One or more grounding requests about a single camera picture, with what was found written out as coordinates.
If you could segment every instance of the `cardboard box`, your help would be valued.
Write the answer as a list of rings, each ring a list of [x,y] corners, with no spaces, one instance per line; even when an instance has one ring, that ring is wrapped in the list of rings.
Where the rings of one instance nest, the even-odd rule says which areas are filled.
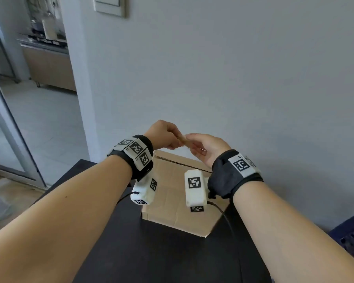
[[[204,212],[190,212],[185,200],[184,173],[199,169],[205,177],[209,177],[212,170],[200,161],[163,151],[154,152],[153,162],[154,175],[158,181],[157,189],[153,203],[142,206],[142,218],[207,237],[222,214],[211,205]],[[228,199],[221,197],[209,201],[217,204],[223,211],[230,203]]]

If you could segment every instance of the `person's right arm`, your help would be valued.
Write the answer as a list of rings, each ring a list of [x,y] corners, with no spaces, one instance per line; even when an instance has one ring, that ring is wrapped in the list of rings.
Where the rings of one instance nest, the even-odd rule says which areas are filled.
[[[193,141],[192,154],[209,167],[231,149],[210,135],[186,137]],[[354,283],[354,258],[265,183],[247,182],[233,202],[277,283]]]

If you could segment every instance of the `cabinet door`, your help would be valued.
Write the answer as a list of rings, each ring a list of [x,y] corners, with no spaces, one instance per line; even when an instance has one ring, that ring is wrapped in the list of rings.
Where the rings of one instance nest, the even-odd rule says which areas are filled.
[[[68,54],[47,52],[48,62],[52,71],[51,85],[76,91],[74,73]]]
[[[36,47],[21,46],[33,81],[49,84],[51,75],[47,53]]]

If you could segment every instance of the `black cable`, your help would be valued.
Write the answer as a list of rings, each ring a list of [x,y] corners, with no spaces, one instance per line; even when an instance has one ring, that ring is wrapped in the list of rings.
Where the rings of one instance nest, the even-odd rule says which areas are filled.
[[[124,195],[121,199],[119,199],[119,201],[117,202],[117,204],[119,204],[124,198],[126,198],[126,197],[128,197],[129,195],[132,195],[132,194],[139,194],[138,192],[131,192],[131,193],[129,193],[129,194],[127,194],[127,195]]]
[[[232,238],[234,240],[234,243],[235,243],[235,246],[236,246],[236,250],[237,250],[237,260],[239,261],[239,269],[240,269],[240,283],[243,283],[243,271],[241,269],[241,262],[240,262],[240,256],[239,256],[239,247],[237,245],[237,240],[236,240],[236,237],[235,237],[235,232],[232,228],[232,225],[230,223],[230,220],[227,218],[227,216],[225,215],[224,211],[222,211],[222,209],[220,207],[218,207],[216,204],[214,204],[213,202],[211,201],[208,201],[207,204],[210,204],[212,206],[215,206],[221,213],[222,215],[224,216],[225,220],[227,221],[228,223],[228,226],[230,227],[230,230],[231,230],[231,234],[232,234]]]

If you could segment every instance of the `brown floor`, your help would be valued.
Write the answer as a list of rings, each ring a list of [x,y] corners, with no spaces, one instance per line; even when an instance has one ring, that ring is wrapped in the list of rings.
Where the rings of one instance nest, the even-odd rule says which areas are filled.
[[[0,229],[23,213],[43,191],[0,177]]]

